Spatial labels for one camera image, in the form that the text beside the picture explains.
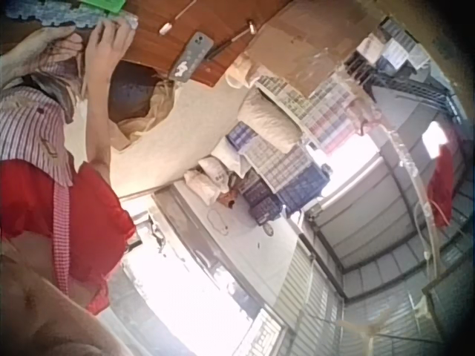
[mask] ceiling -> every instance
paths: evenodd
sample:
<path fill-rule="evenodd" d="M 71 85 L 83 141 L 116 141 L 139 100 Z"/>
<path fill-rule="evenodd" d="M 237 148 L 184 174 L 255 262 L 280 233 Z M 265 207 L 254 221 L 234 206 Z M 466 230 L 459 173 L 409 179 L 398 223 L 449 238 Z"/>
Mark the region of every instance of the ceiling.
<path fill-rule="evenodd" d="M 429 157 L 422 134 L 434 119 L 443 121 L 441 113 L 412 100 L 395 100 L 394 93 L 386 89 L 375 96 L 385 116 L 399 127 L 398 132 L 427 185 L 435 160 Z M 372 135 L 380 152 L 366 165 L 365 175 L 316 219 L 321 238 L 327 240 L 344 270 L 363 265 L 416 234 L 413 207 L 418 200 L 410 177 L 399 165 L 384 133 Z M 463 158 L 456 142 L 451 143 L 451 150 L 456 183 L 463 172 Z M 423 222 L 419 211 L 418 223 Z"/>

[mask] packaging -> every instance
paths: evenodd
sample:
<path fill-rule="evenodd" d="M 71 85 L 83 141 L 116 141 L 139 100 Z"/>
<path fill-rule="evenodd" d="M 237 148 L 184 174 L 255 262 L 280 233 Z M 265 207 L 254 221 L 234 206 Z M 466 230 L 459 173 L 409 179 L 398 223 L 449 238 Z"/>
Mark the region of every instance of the packaging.
<path fill-rule="evenodd" d="M 356 0 L 294 0 L 259 30 L 246 53 L 308 97 L 382 19 Z"/>

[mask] person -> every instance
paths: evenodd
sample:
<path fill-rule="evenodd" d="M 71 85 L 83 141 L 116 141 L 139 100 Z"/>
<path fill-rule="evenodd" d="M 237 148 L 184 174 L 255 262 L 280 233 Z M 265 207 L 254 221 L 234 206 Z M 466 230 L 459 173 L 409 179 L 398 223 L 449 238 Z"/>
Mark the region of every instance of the person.
<path fill-rule="evenodd" d="M 44 27 L 0 57 L 0 232 L 10 261 L 97 314 L 109 305 L 107 277 L 135 231 L 110 187 L 108 135 L 111 76 L 135 31 L 126 20 L 100 21 L 85 48 L 84 82 L 74 31 Z M 76 172 L 63 128 L 83 85 L 87 162 Z M 2 271 L 2 316 L 3 282 Z"/>

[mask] white wall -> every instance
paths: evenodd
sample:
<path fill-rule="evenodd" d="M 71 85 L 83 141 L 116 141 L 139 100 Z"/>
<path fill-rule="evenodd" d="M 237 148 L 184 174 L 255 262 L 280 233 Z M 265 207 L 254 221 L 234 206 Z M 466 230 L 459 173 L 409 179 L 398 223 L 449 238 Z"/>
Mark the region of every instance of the white wall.
<path fill-rule="evenodd" d="M 219 203 L 208 207 L 183 181 L 174 186 L 235 267 L 273 306 L 298 239 L 287 221 L 279 218 L 271 222 L 274 236 L 269 237 L 251 218 L 242 197 L 238 197 L 233 209 Z"/>
<path fill-rule="evenodd" d="M 185 83 L 165 120 L 122 153 L 113 150 L 111 184 L 117 195 L 181 178 L 238 123 L 238 108 L 246 93 L 245 88 L 229 87 L 224 79 L 214 88 L 192 80 Z M 82 105 L 65 128 L 66 147 L 76 165 L 85 160 L 86 113 Z"/>

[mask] window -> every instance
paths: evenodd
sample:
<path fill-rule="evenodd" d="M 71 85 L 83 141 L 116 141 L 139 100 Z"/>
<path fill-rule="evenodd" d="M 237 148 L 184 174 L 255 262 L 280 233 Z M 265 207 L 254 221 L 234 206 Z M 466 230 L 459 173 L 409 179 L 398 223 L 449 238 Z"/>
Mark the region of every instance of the window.
<path fill-rule="evenodd" d="M 330 156 L 313 147 L 315 146 L 308 144 L 307 150 L 315 162 L 319 166 L 327 164 L 332 170 L 330 182 L 321 192 L 323 197 L 328 197 L 340 188 L 378 153 L 378 147 L 368 135 L 354 134 Z"/>
<path fill-rule="evenodd" d="M 432 121 L 427 130 L 422 134 L 422 141 L 427 148 L 431 159 L 437 158 L 440 154 L 440 145 L 448 143 L 444 130 L 437 121 Z"/>

